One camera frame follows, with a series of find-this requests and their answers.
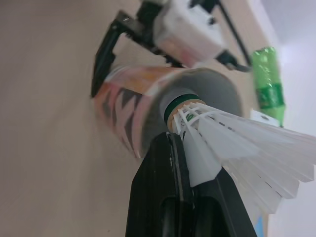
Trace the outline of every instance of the black cable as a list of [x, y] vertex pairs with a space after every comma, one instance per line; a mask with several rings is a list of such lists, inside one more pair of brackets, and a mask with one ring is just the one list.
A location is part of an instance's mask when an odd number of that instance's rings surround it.
[[243, 56], [245, 58], [245, 61], [246, 61], [247, 65], [251, 66], [251, 60], [249, 58], [248, 52], [247, 52], [244, 44], [242, 43], [242, 41], [241, 41], [241, 39], [239, 37], [239, 34], [237, 33], [237, 31], [236, 31], [231, 19], [229, 18], [226, 9], [224, 8], [224, 6], [222, 5], [220, 0], [218, 0], [217, 4], [218, 4], [219, 8], [221, 9], [221, 11], [222, 11], [222, 13], [223, 13], [223, 15], [225, 17], [225, 20], [226, 20], [229, 28], [231, 29], [231, 32], [233, 33], [233, 35], [234, 35], [234, 37], [235, 37], [235, 39], [236, 39], [236, 41], [237, 41], [242, 53], [243, 53]]

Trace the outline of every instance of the beige wall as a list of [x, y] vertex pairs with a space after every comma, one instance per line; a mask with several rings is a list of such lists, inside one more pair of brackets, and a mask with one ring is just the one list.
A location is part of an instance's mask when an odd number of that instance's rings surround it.
[[[265, 46], [245, 1], [226, 2], [248, 50]], [[88, 96], [109, 22], [120, 8], [133, 13], [137, 5], [0, 2], [0, 236], [124, 235], [138, 164], [99, 126]], [[144, 59], [137, 50], [135, 57]], [[245, 109], [256, 106], [250, 75], [211, 65], [234, 81]]]

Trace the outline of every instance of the shuttlecock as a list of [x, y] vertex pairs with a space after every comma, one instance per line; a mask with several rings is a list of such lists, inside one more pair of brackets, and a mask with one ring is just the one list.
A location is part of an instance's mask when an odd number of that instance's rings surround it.
[[300, 181], [314, 180], [316, 138], [192, 100], [174, 107], [165, 121], [183, 140], [192, 187], [224, 167], [242, 199], [271, 214], [281, 198], [296, 197]]

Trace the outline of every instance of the black bracket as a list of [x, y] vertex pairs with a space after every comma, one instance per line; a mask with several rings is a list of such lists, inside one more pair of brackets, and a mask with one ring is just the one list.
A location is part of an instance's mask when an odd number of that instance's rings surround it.
[[95, 57], [91, 97], [97, 94], [104, 79], [110, 73], [111, 65], [116, 57], [113, 49], [123, 33], [153, 54], [165, 57], [166, 63], [170, 63], [171, 66], [182, 67], [177, 60], [155, 47], [153, 42], [153, 23], [160, 10], [160, 5], [145, 1], [137, 12], [137, 20], [124, 11], [118, 12], [115, 20], [109, 26]]

